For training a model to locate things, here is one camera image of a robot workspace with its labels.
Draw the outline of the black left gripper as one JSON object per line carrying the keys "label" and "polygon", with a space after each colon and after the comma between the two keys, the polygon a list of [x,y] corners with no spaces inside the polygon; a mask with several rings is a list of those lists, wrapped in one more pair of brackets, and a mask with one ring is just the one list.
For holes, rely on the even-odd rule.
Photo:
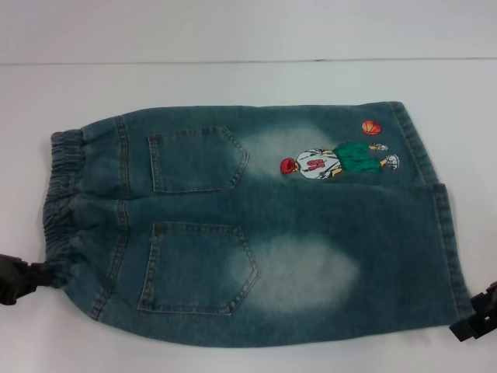
{"label": "black left gripper", "polygon": [[2,305],[17,303],[26,295],[27,288],[50,287],[53,283],[53,271],[45,263],[31,263],[28,266],[20,258],[1,255],[0,265]]}

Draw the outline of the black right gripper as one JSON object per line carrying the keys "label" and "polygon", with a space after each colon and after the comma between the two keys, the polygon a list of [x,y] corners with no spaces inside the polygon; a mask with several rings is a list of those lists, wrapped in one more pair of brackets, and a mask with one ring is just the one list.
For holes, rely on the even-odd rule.
{"label": "black right gripper", "polygon": [[496,330],[496,282],[490,284],[485,293],[479,293],[471,300],[474,313],[450,326],[450,331],[463,342],[478,339]]}

